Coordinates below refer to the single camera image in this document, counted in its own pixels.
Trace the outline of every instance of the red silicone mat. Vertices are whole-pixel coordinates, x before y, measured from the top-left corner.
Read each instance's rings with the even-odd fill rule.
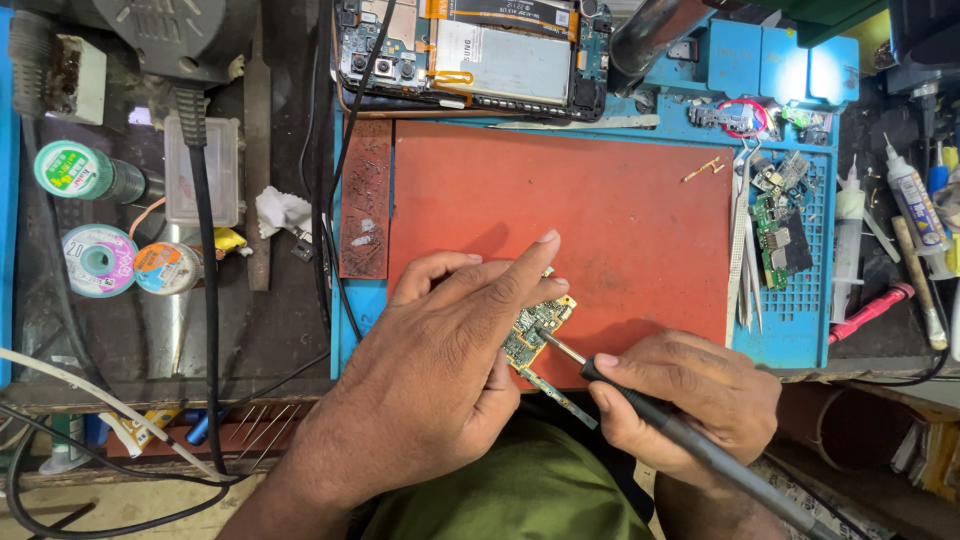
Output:
[[[681,182],[718,155],[721,171]],[[554,275],[577,301],[557,337],[582,355],[622,353],[662,327],[722,344],[731,161],[732,149],[397,121],[389,290],[411,259],[515,258],[555,227]],[[532,367],[558,388],[587,384],[549,347]]]

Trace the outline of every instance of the green solder spool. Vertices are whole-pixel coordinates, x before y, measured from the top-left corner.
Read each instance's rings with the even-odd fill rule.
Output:
[[[146,181],[139,169],[70,140],[51,142],[34,161],[34,176],[58,197],[129,204],[139,199]]]

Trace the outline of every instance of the hand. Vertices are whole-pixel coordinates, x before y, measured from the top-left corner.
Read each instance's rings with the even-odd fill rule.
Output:
[[[411,262],[298,430],[282,465],[316,478],[301,495],[353,507],[483,455],[519,405],[503,339],[522,308],[569,288],[541,278],[559,249],[551,230],[516,261],[445,252]]]
[[[597,355],[608,379],[672,402],[680,417],[747,465],[777,430],[780,382],[741,353],[682,331],[661,331],[621,355]],[[687,451],[640,420],[613,386],[592,382],[604,436],[616,448],[674,479],[708,491],[733,489]]]

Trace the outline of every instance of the solder wire spool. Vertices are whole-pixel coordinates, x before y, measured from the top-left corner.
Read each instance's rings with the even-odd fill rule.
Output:
[[[44,146],[34,160],[34,176],[50,193],[73,199],[129,204],[146,189],[143,173],[133,165],[71,140]]]
[[[109,225],[83,225],[63,237],[70,287],[89,298],[116,296],[133,285],[136,244]]]
[[[140,250],[133,260],[136,282],[160,296],[181,294],[197,285],[204,274],[203,255],[178,242],[157,242]]]

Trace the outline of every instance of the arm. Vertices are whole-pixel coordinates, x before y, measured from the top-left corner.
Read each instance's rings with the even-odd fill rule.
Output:
[[[595,361],[611,380],[672,402],[681,418],[744,465],[760,456],[777,429],[777,379],[701,337],[662,331],[621,356]],[[784,538],[769,510],[647,426],[615,388],[593,382],[589,389],[607,440],[658,471],[654,501],[669,540]]]
[[[566,293],[566,280],[541,278],[559,249],[551,230],[516,261],[443,252],[411,262],[337,385],[218,538],[343,538],[358,504],[485,454],[520,399],[500,344],[522,308]]]

